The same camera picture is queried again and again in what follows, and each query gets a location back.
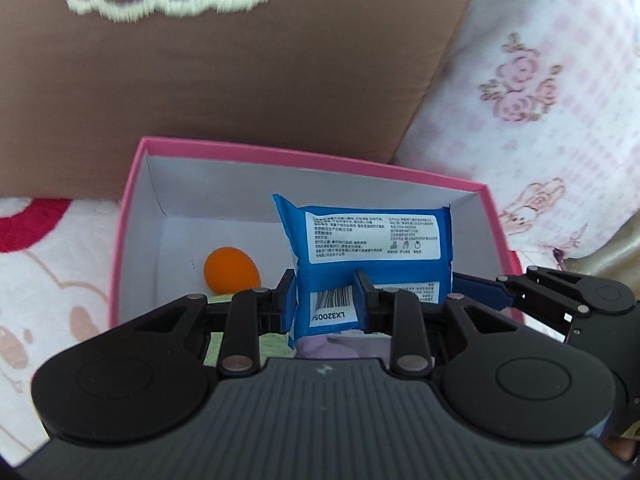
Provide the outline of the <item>blue wet wipes pack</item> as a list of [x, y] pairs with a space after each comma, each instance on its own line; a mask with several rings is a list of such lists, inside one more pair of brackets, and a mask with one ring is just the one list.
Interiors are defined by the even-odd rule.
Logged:
[[278, 194], [272, 199], [296, 263], [290, 344], [366, 328], [358, 271], [376, 286], [404, 288], [431, 304], [451, 292], [449, 208], [297, 207]]

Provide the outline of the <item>green yarn ball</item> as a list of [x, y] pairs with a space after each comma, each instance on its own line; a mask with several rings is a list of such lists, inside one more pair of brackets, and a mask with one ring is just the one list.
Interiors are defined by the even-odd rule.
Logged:
[[265, 288], [238, 292], [207, 307], [204, 363], [226, 375], [257, 373], [272, 358], [292, 359], [282, 330], [282, 299]]

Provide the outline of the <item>orange ball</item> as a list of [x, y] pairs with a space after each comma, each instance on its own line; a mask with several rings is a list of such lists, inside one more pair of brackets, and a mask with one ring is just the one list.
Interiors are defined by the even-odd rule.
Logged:
[[205, 259], [203, 275], [215, 295], [233, 295], [262, 284], [254, 261], [242, 250], [221, 247]]

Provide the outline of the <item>beige satin bed cover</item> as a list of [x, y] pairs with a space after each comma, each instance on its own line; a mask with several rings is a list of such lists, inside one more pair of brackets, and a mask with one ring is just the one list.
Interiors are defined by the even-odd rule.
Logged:
[[[639, 0], [631, 0], [639, 12]], [[580, 259], [565, 259], [572, 272], [612, 278], [639, 291], [639, 211], [636, 211], [616, 234], [592, 255]]]

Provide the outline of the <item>purple plush toy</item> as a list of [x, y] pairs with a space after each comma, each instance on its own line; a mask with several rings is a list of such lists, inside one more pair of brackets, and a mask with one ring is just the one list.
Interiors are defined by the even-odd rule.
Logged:
[[305, 336], [295, 344], [296, 356], [306, 360], [390, 360], [390, 336], [364, 334], [358, 330]]

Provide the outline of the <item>pink cardboard box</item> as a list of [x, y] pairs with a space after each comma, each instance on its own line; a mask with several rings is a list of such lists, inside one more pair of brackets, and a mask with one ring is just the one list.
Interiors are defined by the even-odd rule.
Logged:
[[273, 203], [451, 211], [454, 270], [521, 273], [484, 184], [363, 160], [220, 142], [144, 138], [120, 210], [110, 324], [206, 292], [216, 248], [242, 249], [273, 286], [292, 256]]

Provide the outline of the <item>pink white bunny pillow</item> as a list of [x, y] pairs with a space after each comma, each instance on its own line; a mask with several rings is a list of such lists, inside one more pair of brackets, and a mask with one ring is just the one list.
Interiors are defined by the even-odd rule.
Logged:
[[639, 208], [630, 0], [473, 0], [397, 165], [485, 183], [516, 252], [593, 254]]

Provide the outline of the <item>brown embroidered cushion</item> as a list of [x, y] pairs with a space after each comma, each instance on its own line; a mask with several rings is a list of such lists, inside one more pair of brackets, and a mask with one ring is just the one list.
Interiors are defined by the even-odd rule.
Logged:
[[1, 193], [116, 198], [145, 136], [388, 162], [471, 0], [1, 0]]

